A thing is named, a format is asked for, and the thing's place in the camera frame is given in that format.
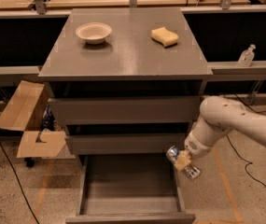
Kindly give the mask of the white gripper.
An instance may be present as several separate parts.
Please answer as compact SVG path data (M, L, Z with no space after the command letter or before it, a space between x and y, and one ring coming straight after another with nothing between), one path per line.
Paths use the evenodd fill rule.
M181 151L175 161L175 168L177 171L183 171L187 166L191 164L191 157L193 159L199 159L207 155L211 148L202 144L193 134L190 132L184 142L185 150Z

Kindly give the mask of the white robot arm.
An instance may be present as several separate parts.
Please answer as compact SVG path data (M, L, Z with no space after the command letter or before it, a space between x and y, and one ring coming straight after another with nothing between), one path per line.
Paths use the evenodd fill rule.
M207 97L200 104L200 118L185 139L184 149L169 149L168 159L178 171L182 171L193 160L208 154L214 144L231 130L266 147L266 116L248 111L238 101Z

